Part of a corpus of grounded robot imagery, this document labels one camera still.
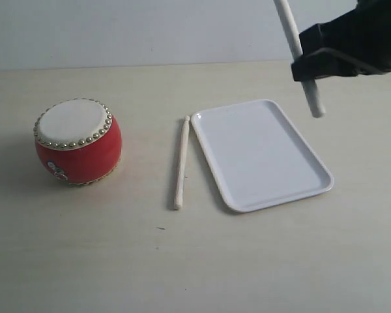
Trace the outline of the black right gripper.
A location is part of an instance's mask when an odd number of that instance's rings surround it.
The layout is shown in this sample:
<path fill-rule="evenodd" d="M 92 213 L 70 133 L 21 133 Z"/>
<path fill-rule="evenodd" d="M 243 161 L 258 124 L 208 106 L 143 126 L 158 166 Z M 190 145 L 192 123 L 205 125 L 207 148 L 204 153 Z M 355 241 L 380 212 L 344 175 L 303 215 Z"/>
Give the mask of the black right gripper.
<path fill-rule="evenodd" d="M 391 1 L 355 8 L 299 34 L 302 55 L 291 63 L 295 82 L 391 72 Z"/>

